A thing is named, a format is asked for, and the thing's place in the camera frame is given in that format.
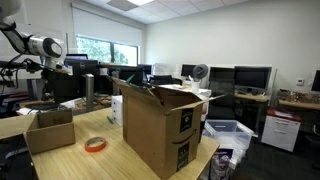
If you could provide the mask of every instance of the window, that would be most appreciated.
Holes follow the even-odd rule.
[[[89,59],[102,63],[111,62],[121,65],[136,66],[138,63],[138,47],[76,36],[78,53],[88,54]]]

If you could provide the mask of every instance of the open cardboard box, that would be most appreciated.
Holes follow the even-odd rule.
[[[123,96],[123,138],[161,179],[196,158],[202,105],[217,97],[112,80]]]
[[[24,137],[32,154],[74,144],[72,110],[37,114]]]

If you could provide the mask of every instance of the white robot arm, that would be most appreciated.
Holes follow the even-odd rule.
[[[44,67],[68,73],[64,66],[65,44],[59,39],[28,35],[16,30],[16,23],[10,17],[21,8],[21,0],[0,0],[0,30],[20,54],[44,56]]]

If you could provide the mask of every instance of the ceiling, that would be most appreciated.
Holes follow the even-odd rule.
[[[153,0],[135,5],[127,0],[83,0],[144,24],[195,14],[249,0]]]

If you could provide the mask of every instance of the plastic bin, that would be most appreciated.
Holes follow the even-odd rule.
[[[207,120],[204,135],[216,139],[220,148],[247,150],[253,131],[236,120]]]

